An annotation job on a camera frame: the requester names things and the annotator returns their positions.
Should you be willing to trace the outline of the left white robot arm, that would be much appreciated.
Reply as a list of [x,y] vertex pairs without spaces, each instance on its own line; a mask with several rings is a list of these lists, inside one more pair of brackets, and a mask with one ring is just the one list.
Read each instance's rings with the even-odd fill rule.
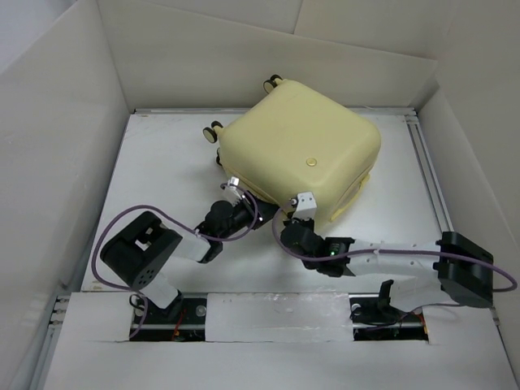
[[164,264],[173,256],[208,263],[220,254],[224,242],[240,239],[238,232],[246,235],[260,228],[278,209],[255,197],[236,204],[217,201],[204,221],[181,235],[163,226],[157,216],[160,210],[151,207],[99,248],[94,257],[123,281],[122,289],[140,293],[137,307],[145,319],[169,323],[179,317],[183,296],[161,274]]

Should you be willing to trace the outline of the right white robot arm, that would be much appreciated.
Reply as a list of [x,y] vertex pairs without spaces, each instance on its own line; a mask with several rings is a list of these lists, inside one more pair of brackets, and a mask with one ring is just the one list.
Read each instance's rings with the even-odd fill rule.
[[329,277],[382,275],[375,309],[393,320],[403,312],[451,300],[460,306],[493,305],[493,256],[458,232],[423,246],[323,238],[313,221],[291,219],[277,238],[305,268]]

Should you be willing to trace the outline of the yellow hard-shell suitcase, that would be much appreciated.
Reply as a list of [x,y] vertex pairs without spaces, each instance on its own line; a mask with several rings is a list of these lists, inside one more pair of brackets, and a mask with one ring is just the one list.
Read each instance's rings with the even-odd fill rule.
[[284,206],[311,193],[316,224],[335,221],[370,178],[382,143],[379,129],[295,80],[273,75],[263,88],[258,104],[227,125],[212,122],[204,137],[218,144],[227,176],[259,199]]

